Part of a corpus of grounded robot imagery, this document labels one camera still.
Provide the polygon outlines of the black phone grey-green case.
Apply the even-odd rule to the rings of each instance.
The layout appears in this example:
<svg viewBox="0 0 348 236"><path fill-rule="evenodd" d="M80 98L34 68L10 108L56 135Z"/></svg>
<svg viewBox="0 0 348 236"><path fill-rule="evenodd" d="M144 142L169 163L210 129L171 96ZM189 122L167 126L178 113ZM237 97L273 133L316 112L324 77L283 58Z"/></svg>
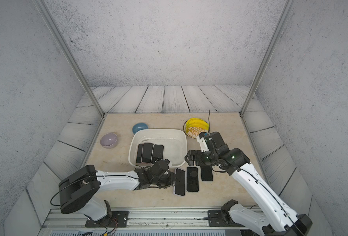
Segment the black phone grey-green case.
<svg viewBox="0 0 348 236"><path fill-rule="evenodd" d="M199 192L199 176L197 167L187 167L186 190L187 192Z"/></svg>

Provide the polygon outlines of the black phone purple case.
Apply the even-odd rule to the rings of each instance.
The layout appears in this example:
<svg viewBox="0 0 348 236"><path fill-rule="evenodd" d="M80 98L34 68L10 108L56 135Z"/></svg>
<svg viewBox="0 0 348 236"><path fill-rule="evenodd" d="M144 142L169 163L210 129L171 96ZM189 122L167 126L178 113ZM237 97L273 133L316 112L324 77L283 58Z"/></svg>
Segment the black phone purple case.
<svg viewBox="0 0 348 236"><path fill-rule="evenodd" d="M153 152L151 157L151 164L163 159L164 146L163 145L153 145Z"/></svg>

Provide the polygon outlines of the white plastic storage box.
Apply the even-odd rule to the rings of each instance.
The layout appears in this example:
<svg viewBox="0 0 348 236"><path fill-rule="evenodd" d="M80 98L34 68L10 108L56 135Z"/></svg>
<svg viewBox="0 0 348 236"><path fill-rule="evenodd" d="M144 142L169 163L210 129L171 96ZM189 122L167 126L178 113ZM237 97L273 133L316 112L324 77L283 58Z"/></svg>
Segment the white plastic storage box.
<svg viewBox="0 0 348 236"><path fill-rule="evenodd" d="M153 143L164 146L163 158L170 161L172 168L179 168L185 164L187 154L187 138L183 131L178 129L145 129L138 131L131 142L128 162L136 165L138 145Z"/></svg>

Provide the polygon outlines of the black phone green case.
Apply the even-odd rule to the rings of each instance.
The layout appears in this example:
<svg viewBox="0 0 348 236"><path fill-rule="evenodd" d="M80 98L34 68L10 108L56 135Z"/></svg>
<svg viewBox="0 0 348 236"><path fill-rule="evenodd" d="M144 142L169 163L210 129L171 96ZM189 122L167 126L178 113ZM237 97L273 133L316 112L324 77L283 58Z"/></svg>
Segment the black phone green case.
<svg viewBox="0 0 348 236"><path fill-rule="evenodd" d="M213 171L211 166L201 166L201 181L202 182L212 182L213 181Z"/></svg>

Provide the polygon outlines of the black phone cream case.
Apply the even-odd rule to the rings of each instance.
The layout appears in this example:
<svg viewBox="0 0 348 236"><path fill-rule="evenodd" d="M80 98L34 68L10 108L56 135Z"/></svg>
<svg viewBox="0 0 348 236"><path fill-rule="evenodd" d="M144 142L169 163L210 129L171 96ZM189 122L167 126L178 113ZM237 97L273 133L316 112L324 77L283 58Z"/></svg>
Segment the black phone cream case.
<svg viewBox="0 0 348 236"><path fill-rule="evenodd" d="M186 193L186 172L180 168L176 168L174 195L184 197L185 193Z"/></svg>

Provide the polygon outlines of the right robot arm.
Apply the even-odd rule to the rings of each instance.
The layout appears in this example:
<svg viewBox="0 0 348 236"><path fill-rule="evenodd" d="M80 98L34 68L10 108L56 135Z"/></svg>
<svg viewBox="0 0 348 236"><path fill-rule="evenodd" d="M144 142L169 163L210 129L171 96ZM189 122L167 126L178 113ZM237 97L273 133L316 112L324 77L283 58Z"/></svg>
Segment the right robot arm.
<svg viewBox="0 0 348 236"><path fill-rule="evenodd" d="M259 236L306 236L313 223L306 214L289 207L261 178L247 155L238 148L214 151L190 150L184 157L189 166L217 166L250 194L262 210L256 213L235 200L221 208L226 224L240 224Z"/></svg>

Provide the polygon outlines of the patterned plate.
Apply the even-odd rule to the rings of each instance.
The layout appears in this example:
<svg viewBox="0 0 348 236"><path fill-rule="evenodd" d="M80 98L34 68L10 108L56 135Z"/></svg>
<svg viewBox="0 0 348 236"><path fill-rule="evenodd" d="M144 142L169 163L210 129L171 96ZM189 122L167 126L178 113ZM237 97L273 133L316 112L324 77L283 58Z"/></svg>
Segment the patterned plate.
<svg viewBox="0 0 348 236"><path fill-rule="evenodd" d="M200 133L202 133L202 129L197 128L197 127L191 127L189 129L189 132L185 132L184 126L183 126L183 132L190 138L196 139Z"/></svg>

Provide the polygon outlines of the yellow banana bunch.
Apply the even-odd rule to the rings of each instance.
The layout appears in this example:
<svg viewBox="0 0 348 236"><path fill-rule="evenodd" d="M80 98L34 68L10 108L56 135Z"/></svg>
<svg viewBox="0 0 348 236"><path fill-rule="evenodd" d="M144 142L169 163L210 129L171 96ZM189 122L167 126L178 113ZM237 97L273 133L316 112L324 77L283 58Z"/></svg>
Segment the yellow banana bunch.
<svg viewBox="0 0 348 236"><path fill-rule="evenodd" d="M203 132L208 132L209 131L209 124L199 118L191 118L185 122L184 129L185 132L189 132L189 129L191 127L197 127L202 129Z"/></svg>

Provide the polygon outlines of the blue bowl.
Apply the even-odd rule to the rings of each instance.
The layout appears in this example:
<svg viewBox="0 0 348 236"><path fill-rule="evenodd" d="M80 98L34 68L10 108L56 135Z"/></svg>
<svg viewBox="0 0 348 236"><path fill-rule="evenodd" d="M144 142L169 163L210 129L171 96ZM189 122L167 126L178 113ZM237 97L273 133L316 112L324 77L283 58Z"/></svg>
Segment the blue bowl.
<svg viewBox="0 0 348 236"><path fill-rule="evenodd" d="M145 123L138 123L138 124L135 124L132 128L132 132L134 134L136 134L137 132L141 131L141 130L146 130L148 129L148 125L145 124Z"/></svg>

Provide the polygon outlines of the purple bowl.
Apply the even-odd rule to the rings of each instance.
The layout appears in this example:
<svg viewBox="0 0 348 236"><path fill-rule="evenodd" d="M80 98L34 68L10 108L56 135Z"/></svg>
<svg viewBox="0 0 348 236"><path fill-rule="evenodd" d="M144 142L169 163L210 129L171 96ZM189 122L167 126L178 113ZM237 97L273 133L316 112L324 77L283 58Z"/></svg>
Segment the purple bowl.
<svg viewBox="0 0 348 236"><path fill-rule="evenodd" d="M100 144L104 148L114 148L118 145L118 136L115 133L107 133L101 138Z"/></svg>

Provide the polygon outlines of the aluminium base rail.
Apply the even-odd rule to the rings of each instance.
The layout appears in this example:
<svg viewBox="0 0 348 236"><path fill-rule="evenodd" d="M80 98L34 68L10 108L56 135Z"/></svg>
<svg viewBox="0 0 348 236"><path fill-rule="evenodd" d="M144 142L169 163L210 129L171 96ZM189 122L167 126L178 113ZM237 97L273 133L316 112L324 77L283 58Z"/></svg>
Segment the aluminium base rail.
<svg viewBox="0 0 348 236"><path fill-rule="evenodd" d="M125 228L85 228L89 217L81 213L62 214L59 210L51 210L44 221L40 236L103 236L103 235L221 235L232 230L244 235L256 235L249 228L243 227L209 227L207 217L209 210L220 210L218 207L185 207L185 208L114 208L112 211L129 212Z"/></svg>

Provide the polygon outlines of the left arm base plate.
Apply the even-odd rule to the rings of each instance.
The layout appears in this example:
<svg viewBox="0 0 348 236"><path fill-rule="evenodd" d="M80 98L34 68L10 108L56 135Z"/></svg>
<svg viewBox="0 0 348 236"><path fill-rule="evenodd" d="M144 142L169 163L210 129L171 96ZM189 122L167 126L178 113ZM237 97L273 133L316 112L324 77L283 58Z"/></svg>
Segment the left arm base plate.
<svg viewBox="0 0 348 236"><path fill-rule="evenodd" d="M98 221L88 218L85 223L85 228L125 228L127 226L129 212L111 211L105 217Z"/></svg>

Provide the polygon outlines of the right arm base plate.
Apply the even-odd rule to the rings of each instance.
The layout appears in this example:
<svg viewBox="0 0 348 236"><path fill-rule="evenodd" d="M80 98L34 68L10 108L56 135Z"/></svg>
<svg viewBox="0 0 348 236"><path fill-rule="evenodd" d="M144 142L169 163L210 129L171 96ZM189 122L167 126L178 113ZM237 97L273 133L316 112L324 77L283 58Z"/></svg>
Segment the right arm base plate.
<svg viewBox="0 0 348 236"><path fill-rule="evenodd" d="M222 210L209 210L207 217L203 220L208 221L209 227L243 227L243 225L233 222L229 214Z"/></svg>

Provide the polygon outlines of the right metal frame post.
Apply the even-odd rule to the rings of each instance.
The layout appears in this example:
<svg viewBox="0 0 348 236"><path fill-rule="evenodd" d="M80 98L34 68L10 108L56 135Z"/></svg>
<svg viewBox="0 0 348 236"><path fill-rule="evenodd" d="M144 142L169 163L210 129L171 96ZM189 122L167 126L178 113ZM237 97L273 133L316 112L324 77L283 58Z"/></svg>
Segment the right metal frame post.
<svg viewBox="0 0 348 236"><path fill-rule="evenodd" d="M253 99L253 96L255 94L255 92L257 91L258 89L258 86L262 80L262 77L264 75L264 72L269 64L269 61L275 51L275 47L282 35L282 32L284 30L284 27L286 25L286 22L291 14L291 11L293 10L293 7L295 5L295 0L287 0L285 5L284 5L284 8L283 8L283 11L281 13L281 16L278 20L278 23L275 27L275 30L273 32L273 35L270 39L270 42L268 44L268 47L266 49L266 52L264 54L264 57L258 67L258 70L256 72L256 75L252 81L252 84L250 86L250 89L249 89L249 92L247 94L247 97L245 99L245 102L242 106L242 110L240 112L240 116L241 117L244 117L245 113L247 112L247 109Z"/></svg>

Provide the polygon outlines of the metal frame post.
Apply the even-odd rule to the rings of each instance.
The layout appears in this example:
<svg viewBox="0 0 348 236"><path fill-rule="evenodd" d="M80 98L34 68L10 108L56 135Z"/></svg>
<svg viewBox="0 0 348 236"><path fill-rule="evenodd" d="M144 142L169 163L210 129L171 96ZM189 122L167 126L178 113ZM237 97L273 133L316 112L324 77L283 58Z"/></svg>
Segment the metal frame post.
<svg viewBox="0 0 348 236"><path fill-rule="evenodd" d="M264 57L258 67L258 70L256 72L256 75L252 81L252 84L250 86L250 89L249 89L249 92L247 94L247 97L245 99L245 102L242 106L242 110L240 112L240 116L241 117L244 117L245 113L247 112L247 109L253 99L253 96L255 94L255 92L257 91L258 89L258 86L262 80L262 77L264 75L264 72L269 64L269 61L275 51L275 47L282 35L282 32L284 30L284 27L286 25L286 22L291 14L291 11L293 10L293 7L295 5L295 0L287 0L285 5L284 5L284 8L283 8L283 11L281 13L281 16L278 20L278 23L275 27L275 30L273 32L273 35L270 39L270 42L268 44L268 47L266 49L266 52L264 54Z"/></svg>
<svg viewBox="0 0 348 236"><path fill-rule="evenodd" d="M69 63L70 67L74 71L77 79L81 83L83 89L85 90L86 94L89 96L90 101L94 104L97 112L100 114L100 116L103 118L105 116L104 110L101 108L96 96L94 95L92 89L90 88L89 83L87 82L82 70L80 69L75 57L73 56L66 40L64 39L62 33L60 32L58 26L56 25L56 22L54 18L52 17L45 1L43 0L34 0L33 1L35 6L37 7L39 13L41 14L44 22L46 23L48 29L50 30L51 34L55 38L57 44L59 45L64 57L66 58L67 62Z"/></svg>

